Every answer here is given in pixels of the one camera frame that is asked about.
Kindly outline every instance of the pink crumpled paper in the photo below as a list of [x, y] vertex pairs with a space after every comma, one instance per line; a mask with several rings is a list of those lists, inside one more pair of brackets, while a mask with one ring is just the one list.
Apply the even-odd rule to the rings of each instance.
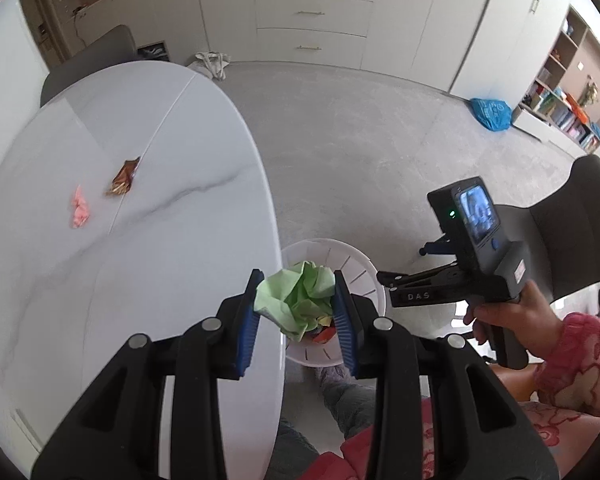
[[82, 227], [89, 219], [89, 204], [87, 204], [86, 199], [82, 195], [82, 188], [80, 186], [75, 189], [71, 204], [75, 206], [74, 228]]

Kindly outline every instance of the metal screw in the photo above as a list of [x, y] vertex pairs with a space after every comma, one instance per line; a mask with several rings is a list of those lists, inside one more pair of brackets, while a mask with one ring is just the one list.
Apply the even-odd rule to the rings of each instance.
[[216, 330], [220, 330], [222, 326], [222, 321], [220, 321], [217, 317], [207, 317], [202, 322], [202, 330], [206, 330], [207, 332], [215, 332]]
[[460, 334], [451, 334], [446, 338], [446, 342], [451, 348], [457, 348], [458, 350], [464, 348], [466, 341]]
[[391, 330], [393, 326], [394, 322], [388, 317], [376, 317], [374, 319], [374, 327], [376, 327], [377, 330]]
[[129, 338], [129, 346], [135, 350], [136, 348], [142, 348], [147, 341], [149, 341], [149, 338], [144, 334], [133, 334]]

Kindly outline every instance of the red object on table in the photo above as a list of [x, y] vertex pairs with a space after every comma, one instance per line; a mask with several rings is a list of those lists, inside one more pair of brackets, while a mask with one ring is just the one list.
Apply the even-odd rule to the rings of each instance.
[[322, 332], [320, 332], [316, 337], [312, 339], [314, 343], [322, 343], [325, 344], [331, 340], [333, 336], [336, 335], [336, 327], [328, 326]]

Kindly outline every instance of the gray pants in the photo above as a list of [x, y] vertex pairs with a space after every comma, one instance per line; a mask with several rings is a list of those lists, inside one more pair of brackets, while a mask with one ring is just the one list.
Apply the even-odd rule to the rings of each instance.
[[[326, 383], [324, 405], [350, 438], [374, 423], [376, 390], [349, 383]], [[284, 418], [280, 420], [269, 469], [264, 480], [296, 480], [320, 455], [309, 441]]]

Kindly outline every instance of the blue plastic bag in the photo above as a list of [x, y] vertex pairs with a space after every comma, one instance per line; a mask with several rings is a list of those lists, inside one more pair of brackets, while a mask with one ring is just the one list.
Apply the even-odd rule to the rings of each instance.
[[504, 101], [471, 99], [475, 118], [492, 132], [508, 130], [511, 126], [511, 108]]

